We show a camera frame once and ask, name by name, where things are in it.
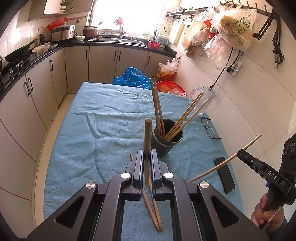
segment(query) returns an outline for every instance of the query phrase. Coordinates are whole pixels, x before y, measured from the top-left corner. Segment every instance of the silver screw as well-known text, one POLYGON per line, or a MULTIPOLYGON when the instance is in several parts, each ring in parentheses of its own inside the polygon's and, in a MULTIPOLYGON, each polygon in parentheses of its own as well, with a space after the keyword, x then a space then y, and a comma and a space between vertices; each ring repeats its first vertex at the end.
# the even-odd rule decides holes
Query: silver screw
POLYGON ((165 178, 170 179, 170 178, 172 178, 172 177, 174 176, 174 174, 171 173, 171 172, 166 172, 165 174, 163 174, 163 176, 164 176, 165 178))
POLYGON ((93 182, 89 182, 89 183, 86 184, 87 189, 93 189, 95 186, 96 186, 96 184, 93 183, 93 182))
POLYGON ((131 175, 130 175, 128 172, 124 172, 124 173, 122 173, 120 176, 121 176, 121 178, 123 178, 123 179, 128 179, 128 178, 131 177, 131 175))
POLYGON ((209 187, 209 183, 206 182, 206 181, 202 181, 202 182, 200 182, 200 187, 202 187, 202 188, 208 188, 209 187))

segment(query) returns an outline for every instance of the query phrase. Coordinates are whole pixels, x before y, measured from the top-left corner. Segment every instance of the countertop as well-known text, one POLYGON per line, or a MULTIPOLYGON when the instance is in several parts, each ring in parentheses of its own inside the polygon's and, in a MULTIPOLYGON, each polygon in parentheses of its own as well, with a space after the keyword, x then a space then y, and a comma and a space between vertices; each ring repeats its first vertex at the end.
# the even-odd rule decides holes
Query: countertop
POLYGON ((40 63, 42 60, 46 59, 48 56, 52 55, 53 53, 59 51, 60 49, 63 49, 65 47, 74 47, 74 46, 117 46, 117 47, 123 47, 123 48, 132 48, 132 49, 139 49, 143 51, 158 53, 161 55, 165 55, 168 57, 175 57, 176 52, 166 46, 165 48, 159 48, 159 49, 151 49, 146 46, 137 46, 137 45, 131 45, 127 43, 120 43, 120 42, 88 42, 88 41, 76 41, 73 40, 72 42, 58 45, 56 48, 49 50, 48 52, 44 54, 34 54, 30 55, 31 62, 24 66, 21 69, 21 73, 15 77, 14 80, 12 80, 9 84, 6 85, 5 88, 0 88, 0 101, 3 99, 3 97, 7 94, 7 92, 11 89, 11 87, 21 78, 23 77, 31 68, 33 68, 35 65, 40 63))

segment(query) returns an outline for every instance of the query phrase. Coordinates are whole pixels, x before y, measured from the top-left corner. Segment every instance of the power cord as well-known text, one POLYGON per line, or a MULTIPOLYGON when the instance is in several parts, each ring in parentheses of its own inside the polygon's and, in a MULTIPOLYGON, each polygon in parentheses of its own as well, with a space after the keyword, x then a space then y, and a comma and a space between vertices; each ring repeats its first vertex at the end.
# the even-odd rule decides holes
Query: power cord
MULTIPOLYGON (((230 57, 231 57, 232 51, 233 51, 233 47, 232 47, 232 49, 231 49, 231 52, 230 52, 230 55, 229 55, 229 58, 228 58, 227 64, 228 64, 228 62, 229 62, 229 60, 230 60, 230 57)), ((214 83, 213 85, 210 86, 211 89, 213 89, 214 85, 217 83, 217 81, 218 81, 218 79, 220 78, 221 74, 222 74, 223 71, 225 70, 227 64, 225 65, 225 67, 224 67, 224 69, 221 71, 221 73, 219 74, 219 76, 218 76, 218 78, 216 79, 215 83, 214 83)))
POLYGON ((235 60, 233 61, 233 63, 232 63, 227 69, 226 69, 226 72, 227 72, 227 73, 230 72, 232 66, 233 66, 234 63, 237 61, 237 59, 238 59, 240 53, 241 53, 241 51, 238 52, 236 59, 235 59, 235 60))

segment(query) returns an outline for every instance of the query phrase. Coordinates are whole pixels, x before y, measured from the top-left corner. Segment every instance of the gray cup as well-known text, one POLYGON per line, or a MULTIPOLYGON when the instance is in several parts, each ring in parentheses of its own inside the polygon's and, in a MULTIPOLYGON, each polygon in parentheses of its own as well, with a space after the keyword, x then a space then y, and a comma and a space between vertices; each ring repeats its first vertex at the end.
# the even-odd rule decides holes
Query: gray cup
MULTIPOLYGON (((163 119, 163 123, 165 126, 165 133, 168 133, 176 122, 170 119, 163 119)), ((182 138, 183 131, 180 131, 171 141, 166 141, 159 135, 155 125, 152 131, 151 149, 156 150, 157 157, 164 157, 175 145, 177 145, 182 140, 182 138)))

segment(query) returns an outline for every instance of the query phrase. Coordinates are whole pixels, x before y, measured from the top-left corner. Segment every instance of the window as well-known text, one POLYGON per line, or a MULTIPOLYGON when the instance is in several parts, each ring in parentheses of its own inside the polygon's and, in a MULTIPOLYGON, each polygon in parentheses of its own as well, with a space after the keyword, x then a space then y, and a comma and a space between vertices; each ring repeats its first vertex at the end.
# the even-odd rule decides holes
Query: window
POLYGON ((166 0, 97 0, 93 8, 91 25, 98 25, 100 32, 119 32, 114 21, 123 18, 123 31, 136 36, 157 28, 166 0))

